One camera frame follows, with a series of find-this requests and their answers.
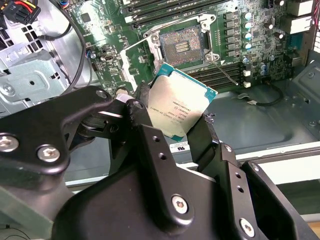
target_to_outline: ram slot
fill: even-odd
[[[196,4],[194,4],[194,5],[185,6],[185,7],[179,8],[179,9],[175,9],[175,10],[172,8],[169,8],[169,9],[167,9],[166,13],[162,13],[162,14],[158,14],[158,15],[155,15],[157,13],[153,11],[152,14],[144,16],[143,19],[139,19],[139,18],[134,17],[135,20],[132,21],[131,24],[132,24],[133,28],[140,28],[143,25],[150,24],[150,23],[158,21],[158,20],[162,20],[163,18],[175,17],[175,19],[177,19],[178,15],[181,15],[179,17],[183,17],[183,16],[187,16],[187,15],[190,17],[190,16],[194,16],[196,14],[200,14],[200,13],[207,11],[208,9],[204,9],[205,7],[210,7],[212,5],[224,3],[227,1],[228,0],[215,0],[213,2],[211,0],[210,1],[205,0],[204,2],[200,2],[200,3],[195,1]]]

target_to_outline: label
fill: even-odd
[[[169,147],[171,153],[179,153],[190,150],[190,146],[187,141],[170,144]]]

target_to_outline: yellow wire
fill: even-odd
[[[22,1],[24,2],[25,4],[28,4],[29,6],[33,7],[34,9],[36,8],[35,5],[33,5],[31,2],[28,2],[28,1]]]

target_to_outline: green circuit board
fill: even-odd
[[[111,94],[114,94],[116,89],[120,87],[125,87],[130,92],[134,90],[132,85],[126,81],[122,72],[123,61],[119,54],[121,50],[144,39],[144,34],[152,27],[173,20],[181,19],[181,21],[161,29],[159,35],[181,31],[186,28],[195,28],[199,26],[196,19],[184,22],[182,20],[187,19],[188,16],[198,16],[203,13],[215,15],[216,20],[210,24],[211,37],[208,37],[207,33],[202,33],[201,44],[210,45],[205,41],[211,41],[212,52],[219,55],[219,60],[209,64],[202,64],[203,59],[191,62],[184,61],[180,65],[175,65],[175,68],[181,69],[187,74],[197,75],[211,70],[217,72],[216,65],[226,67],[226,69],[228,66],[230,68],[236,66],[233,75],[230,74],[230,76],[240,83],[239,86],[235,86],[231,82],[213,85],[214,88],[215,86],[218,88],[219,92],[242,87],[244,57],[249,60],[252,66],[251,85],[259,84],[261,78],[265,76],[270,76],[275,81],[281,80],[288,77],[291,72],[284,61],[284,53],[291,51],[296,46],[288,45],[288,34],[285,34],[283,39],[274,36],[275,32],[283,33],[278,26],[281,16],[286,13],[285,5],[266,8],[264,0],[232,0],[217,4],[215,1],[202,0],[197,1],[200,4],[203,3],[199,11],[198,9],[191,9],[194,1],[183,0],[181,2],[185,2],[186,8],[188,7],[191,10],[185,11],[183,14],[168,16],[168,13],[172,13],[176,8],[168,10],[168,7],[164,4],[168,5],[175,2],[174,0],[144,1],[141,1],[141,7],[136,7],[138,9],[137,15],[143,13],[141,14],[142,20],[133,23],[126,22],[125,19],[128,16],[135,15],[128,12],[130,6],[134,8],[135,5],[133,2],[128,3],[127,0],[71,0],[67,9],[74,21],[80,26],[87,48],[96,54],[96,58],[91,60],[93,70],[97,74],[102,87]],[[152,13],[154,9],[160,9],[156,12],[156,15]],[[251,14],[250,19],[245,19],[244,14],[246,13]],[[272,30],[267,29],[264,24],[272,21],[275,23],[275,27]],[[252,27],[250,29],[245,28],[246,23],[251,23]],[[246,39],[245,33],[250,33],[252,35],[251,39]],[[234,40],[231,39],[232,41],[229,42],[229,37],[234,37]],[[245,49],[245,44],[251,44],[252,47]],[[188,44],[184,45],[184,42],[178,47],[182,49],[179,51],[190,50],[190,46]],[[154,56],[149,50],[147,41],[129,49],[126,56],[130,64],[129,72],[134,76],[137,85],[141,82],[150,83],[156,75],[156,69]],[[264,72],[262,72],[262,64],[267,69]],[[210,86],[212,79],[203,82]]]

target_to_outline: wire connector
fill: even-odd
[[[8,1],[1,10],[9,21],[24,25],[32,24],[41,12],[40,7],[24,0]]]

